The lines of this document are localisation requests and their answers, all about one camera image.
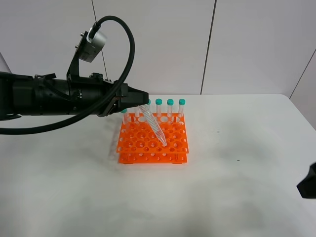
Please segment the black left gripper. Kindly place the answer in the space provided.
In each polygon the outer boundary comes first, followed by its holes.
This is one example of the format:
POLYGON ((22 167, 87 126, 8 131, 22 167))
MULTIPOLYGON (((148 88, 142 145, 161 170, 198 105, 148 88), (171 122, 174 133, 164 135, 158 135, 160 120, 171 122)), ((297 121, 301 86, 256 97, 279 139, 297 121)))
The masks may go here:
MULTIPOLYGON (((103 79, 102 74, 93 73, 89 78, 75 77, 69 75, 67 78, 69 86, 69 96, 71 101, 68 101, 69 114, 77 115, 99 101, 108 92, 112 91, 114 83, 103 79)), ((122 84, 121 88, 114 93, 101 108, 92 112, 93 115, 105 117, 113 113, 119 113, 128 108, 134 108, 141 105, 146 105, 149 102, 149 94, 122 84)))

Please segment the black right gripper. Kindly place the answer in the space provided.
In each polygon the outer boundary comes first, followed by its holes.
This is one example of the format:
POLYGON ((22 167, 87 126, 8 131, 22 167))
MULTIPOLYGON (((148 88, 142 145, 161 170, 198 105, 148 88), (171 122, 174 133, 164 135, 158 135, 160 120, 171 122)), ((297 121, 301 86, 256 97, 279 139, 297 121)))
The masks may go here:
POLYGON ((302 198, 316 199, 316 163, 309 168, 307 176, 297 185, 302 198))

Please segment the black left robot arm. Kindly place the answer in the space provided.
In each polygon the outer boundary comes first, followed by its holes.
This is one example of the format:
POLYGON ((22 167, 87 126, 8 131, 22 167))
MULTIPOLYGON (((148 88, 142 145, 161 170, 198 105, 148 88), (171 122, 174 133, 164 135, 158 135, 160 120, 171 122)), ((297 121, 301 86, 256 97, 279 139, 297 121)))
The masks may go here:
POLYGON ((77 115, 110 92, 114 83, 102 74, 57 79, 55 74, 0 74, 0 119, 21 116, 77 115))

